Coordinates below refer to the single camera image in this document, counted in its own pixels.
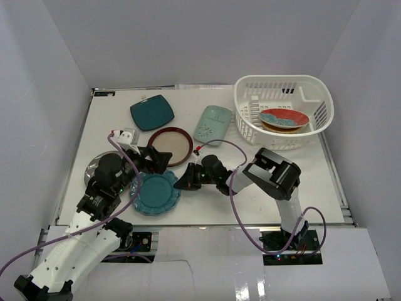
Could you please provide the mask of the teal scalloped round plate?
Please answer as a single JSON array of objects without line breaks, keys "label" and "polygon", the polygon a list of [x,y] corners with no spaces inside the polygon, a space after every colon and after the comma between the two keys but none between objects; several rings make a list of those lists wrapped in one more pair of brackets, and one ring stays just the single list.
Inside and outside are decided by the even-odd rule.
[{"label": "teal scalloped round plate", "polygon": [[139,191],[133,207],[145,216],[160,216],[173,209],[181,197],[181,190],[174,188],[178,181],[171,170],[163,174],[147,174],[141,172],[130,186],[130,198]]}]

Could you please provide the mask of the orange woven round plate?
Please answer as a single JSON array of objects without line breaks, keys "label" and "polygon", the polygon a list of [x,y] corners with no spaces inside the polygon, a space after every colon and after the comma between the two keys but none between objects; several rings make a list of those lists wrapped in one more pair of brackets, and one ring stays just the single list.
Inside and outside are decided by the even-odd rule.
[{"label": "orange woven round plate", "polygon": [[269,125],[267,123],[262,123],[263,129],[269,132],[274,132],[278,134],[297,134],[302,127],[296,127],[296,128],[280,128],[280,127],[275,127],[273,125]]}]

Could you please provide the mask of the red and teal wave plate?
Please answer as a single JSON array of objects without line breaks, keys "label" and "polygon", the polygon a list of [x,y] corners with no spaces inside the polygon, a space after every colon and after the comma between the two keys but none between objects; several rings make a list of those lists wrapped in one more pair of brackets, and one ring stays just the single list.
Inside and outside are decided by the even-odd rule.
[{"label": "red and teal wave plate", "polygon": [[259,113],[259,119],[273,127],[281,129],[301,128],[309,124],[307,115],[288,108],[269,108]]}]

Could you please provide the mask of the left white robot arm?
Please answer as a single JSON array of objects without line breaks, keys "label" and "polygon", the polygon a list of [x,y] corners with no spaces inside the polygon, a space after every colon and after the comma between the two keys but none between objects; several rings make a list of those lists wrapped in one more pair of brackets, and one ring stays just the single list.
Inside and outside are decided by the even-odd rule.
[{"label": "left white robot arm", "polygon": [[139,174],[162,174],[172,157],[154,147],[139,147],[100,157],[84,196],[64,236],[29,275],[20,275],[15,289],[25,300],[72,300],[73,286],[115,250],[132,244],[131,223],[116,217],[120,194]]}]

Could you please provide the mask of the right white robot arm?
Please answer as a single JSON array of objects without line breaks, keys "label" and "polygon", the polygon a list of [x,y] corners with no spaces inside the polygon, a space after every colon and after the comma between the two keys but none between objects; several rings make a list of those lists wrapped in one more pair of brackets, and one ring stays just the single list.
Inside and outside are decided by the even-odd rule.
[{"label": "right white robot arm", "polygon": [[212,184],[228,196],[256,185],[276,202],[284,245],[290,250],[297,250],[304,245],[308,230],[298,197],[300,175],[301,169],[295,163],[262,147],[251,162],[245,163],[236,172],[226,169],[215,155],[205,156],[199,164],[189,163],[174,187],[197,191],[203,184]]}]

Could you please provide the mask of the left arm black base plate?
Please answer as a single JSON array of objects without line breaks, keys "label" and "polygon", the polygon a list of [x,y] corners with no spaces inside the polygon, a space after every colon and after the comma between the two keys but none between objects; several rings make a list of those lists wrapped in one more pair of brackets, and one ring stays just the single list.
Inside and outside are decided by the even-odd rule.
[{"label": "left arm black base plate", "polygon": [[118,251],[129,253],[149,252],[152,249],[151,232],[132,232],[120,239]]}]

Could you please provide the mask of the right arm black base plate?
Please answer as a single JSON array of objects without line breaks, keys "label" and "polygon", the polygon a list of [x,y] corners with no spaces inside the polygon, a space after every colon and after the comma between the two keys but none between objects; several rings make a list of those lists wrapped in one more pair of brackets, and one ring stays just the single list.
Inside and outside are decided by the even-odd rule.
[{"label": "right arm black base plate", "polygon": [[[280,230],[263,231],[259,237],[263,248],[268,251],[278,251],[286,244],[289,235],[284,236]],[[273,266],[301,266],[322,265],[321,252],[312,253],[319,247],[320,241],[316,230],[308,230],[300,244],[293,243],[279,255],[263,255],[263,263],[266,267]]]}]

